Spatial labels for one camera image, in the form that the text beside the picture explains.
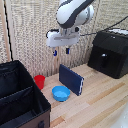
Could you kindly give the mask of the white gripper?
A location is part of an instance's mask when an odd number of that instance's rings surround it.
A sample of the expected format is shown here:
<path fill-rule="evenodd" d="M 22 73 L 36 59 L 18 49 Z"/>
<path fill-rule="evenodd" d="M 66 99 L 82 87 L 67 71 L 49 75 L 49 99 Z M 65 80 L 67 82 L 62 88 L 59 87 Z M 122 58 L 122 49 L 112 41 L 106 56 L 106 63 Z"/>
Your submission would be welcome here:
<path fill-rule="evenodd" d="M 79 41 L 79 28 L 73 27 L 70 29 L 51 29 L 46 34 L 46 45 L 53 48 L 53 55 L 57 56 L 55 47 L 65 46 L 66 54 L 70 53 L 70 46 Z"/>

